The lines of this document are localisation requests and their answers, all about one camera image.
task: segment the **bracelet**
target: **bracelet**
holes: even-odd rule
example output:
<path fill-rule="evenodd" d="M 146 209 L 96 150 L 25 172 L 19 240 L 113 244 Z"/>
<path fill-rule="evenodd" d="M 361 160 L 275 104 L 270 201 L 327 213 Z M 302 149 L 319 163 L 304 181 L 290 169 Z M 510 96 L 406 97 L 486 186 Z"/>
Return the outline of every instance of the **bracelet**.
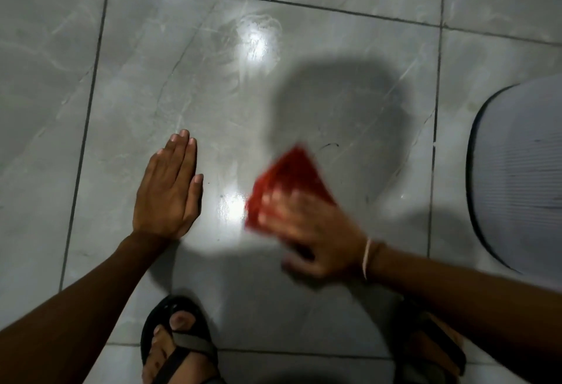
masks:
<path fill-rule="evenodd" d="M 363 277 L 365 281 L 367 280 L 367 262 L 369 261 L 369 248 L 373 241 L 369 238 L 367 239 L 367 244 L 365 245 L 365 253 L 363 254 Z"/>

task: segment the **red object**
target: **red object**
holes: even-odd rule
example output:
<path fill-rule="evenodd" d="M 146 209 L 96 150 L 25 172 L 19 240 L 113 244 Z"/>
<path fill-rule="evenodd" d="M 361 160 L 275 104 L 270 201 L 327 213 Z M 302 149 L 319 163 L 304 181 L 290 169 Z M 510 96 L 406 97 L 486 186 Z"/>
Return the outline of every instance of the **red object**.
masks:
<path fill-rule="evenodd" d="M 254 183 L 252 195 L 246 201 L 248 215 L 245 226 L 247 228 L 267 232 L 257 222 L 257 216 L 261 210 L 261 198 L 264 193 L 278 187 L 287 192 L 299 189 L 317 195 L 331 204 L 335 203 L 306 150 L 302 146 L 296 145 L 281 156 Z"/>

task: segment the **hand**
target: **hand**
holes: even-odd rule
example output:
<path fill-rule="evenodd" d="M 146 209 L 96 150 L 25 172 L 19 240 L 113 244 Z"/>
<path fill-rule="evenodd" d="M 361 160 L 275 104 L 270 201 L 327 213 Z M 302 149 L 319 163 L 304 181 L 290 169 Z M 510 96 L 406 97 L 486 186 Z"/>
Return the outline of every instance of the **hand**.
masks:
<path fill-rule="evenodd" d="M 187 130 L 152 155 L 137 192 L 133 232 L 170 240 L 187 233 L 199 217 L 203 193 L 203 175 L 194 175 L 196 159 L 197 141 Z"/>
<path fill-rule="evenodd" d="M 360 272 L 367 236 L 336 205 L 316 196 L 275 190 L 265 194 L 259 223 L 285 244 L 304 246 L 313 254 L 305 259 L 291 252 L 283 264 L 291 271 L 327 278 Z"/>

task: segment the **black sandal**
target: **black sandal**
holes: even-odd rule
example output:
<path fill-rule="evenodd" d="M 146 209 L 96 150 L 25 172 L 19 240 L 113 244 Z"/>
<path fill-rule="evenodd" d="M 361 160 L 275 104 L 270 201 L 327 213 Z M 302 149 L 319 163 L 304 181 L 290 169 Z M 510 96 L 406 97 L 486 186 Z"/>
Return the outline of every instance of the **black sandal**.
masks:
<path fill-rule="evenodd" d="M 195 324 L 189 331 L 172 331 L 170 317 L 178 311 L 186 311 L 193 314 Z M 174 352 L 166 359 L 162 368 L 156 374 L 152 384 L 166 384 L 170 381 L 176 370 L 182 364 L 190 352 L 198 352 L 206 355 L 211 362 L 217 366 L 218 358 L 216 347 L 211 341 L 211 333 L 207 326 L 207 320 L 200 308 L 189 298 L 180 295 L 169 295 L 158 303 L 151 311 L 144 323 L 140 336 L 140 355 L 143 366 L 148 359 L 148 353 L 152 346 L 154 329 L 162 325 L 172 335 L 176 345 Z"/>
<path fill-rule="evenodd" d="M 451 373 L 428 360 L 411 358 L 402 354 L 402 347 L 416 331 L 424 332 L 443 352 L 458 366 L 460 376 L 464 375 L 467 357 L 431 316 L 411 300 L 404 300 L 395 317 L 396 345 L 396 380 L 401 384 L 456 383 L 458 380 Z"/>

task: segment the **left hand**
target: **left hand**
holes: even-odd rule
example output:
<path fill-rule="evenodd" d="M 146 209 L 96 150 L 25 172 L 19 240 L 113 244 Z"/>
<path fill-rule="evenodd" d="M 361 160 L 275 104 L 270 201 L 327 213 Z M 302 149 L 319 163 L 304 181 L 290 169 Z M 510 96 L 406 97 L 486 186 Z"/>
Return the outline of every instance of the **left hand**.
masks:
<path fill-rule="evenodd" d="M 137 192 L 133 232 L 170 240 L 187 233 L 201 213 L 203 175 L 195 175 L 196 159 L 197 141 L 187 130 L 152 155 Z"/>

